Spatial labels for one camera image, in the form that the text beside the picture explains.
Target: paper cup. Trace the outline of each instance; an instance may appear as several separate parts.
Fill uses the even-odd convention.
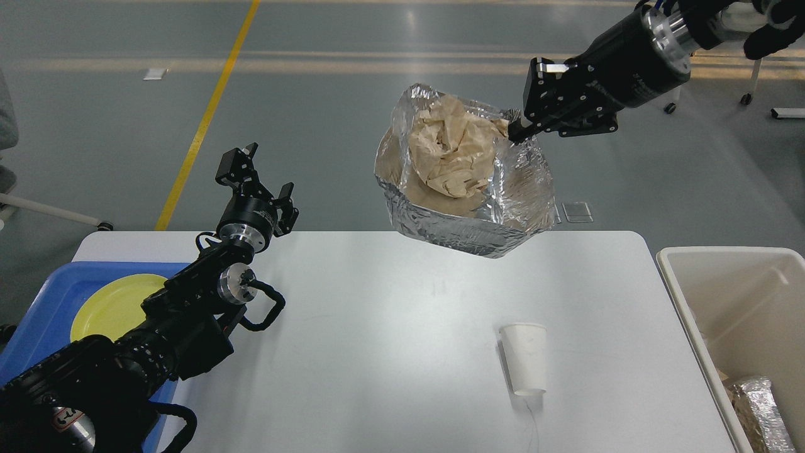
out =
[[[537,324],[511,324],[501,328],[500,332],[514,394],[533,397],[545,393],[545,327]]]

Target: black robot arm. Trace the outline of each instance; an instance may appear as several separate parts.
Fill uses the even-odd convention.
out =
[[[160,414],[187,426],[166,451],[181,451],[195,430],[190,409],[148,401],[166,380],[208,372],[233,347],[238,325],[264,330],[285,299],[256,279],[248,264],[271,236],[291,232],[299,211],[293,184],[274,197],[252,164],[257,144],[224,154],[216,181],[233,195],[198,258],[142,303],[146,320],[116,342],[90,335],[14,378],[0,389],[0,451],[129,453]],[[246,303],[263,291],[276,302],[259,324],[245,318]]]
[[[515,142],[539,132],[562,137],[618,129],[617,112],[634,108],[690,79],[689,56],[726,40],[746,39],[750,59],[793,43],[805,31],[802,0],[753,0],[768,25],[752,34],[730,30],[722,11],[736,0],[667,0],[667,13],[645,5],[598,36],[581,55],[556,63],[534,58],[520,118],[509,125]]]

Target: blue tray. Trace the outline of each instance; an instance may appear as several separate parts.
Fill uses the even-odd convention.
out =
[[[56,269],[45,281],[28,313],[0,355],[0,385],[70,343],[72,320],[78,310],[101,287],[134,274],[157,274],[169,278],[186,267],[181,263],[106,263],[79,261]],[[168,381],[151,398],[171,402],[176,382]],[[142,445],[156,451],[164,417]]]

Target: white table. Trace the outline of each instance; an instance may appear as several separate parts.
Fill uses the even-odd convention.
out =
[[[194,236],[95,233],[75,260],[189,262]],[[180,383],[199,417],[188,452],[734,451],[635,233],[552,231],[490,260],[395,232],[295,232],[252,267],[287,308]],[[548,329],[543,397],[507,388],[510,322]]]

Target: aluminum foil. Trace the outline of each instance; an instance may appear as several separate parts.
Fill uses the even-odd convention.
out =
[[[774,402],[768,377],[739,380],[728,385],[727,390],[754,453],[796,452]]]
[[[416,112],[443,95],[427,85],[411,86],[394,108],[391,128],[378,146],[374,175],[386,195],[391,224],[413,239],[500,258],[553,227],[551,170],[536,138],[520,144],[500,139],[489,186],[479,197],[450,198],[425,185],[412,166],[408,135]],[[467,111],[483,118],[512,120],[518,114],[459,99]]]

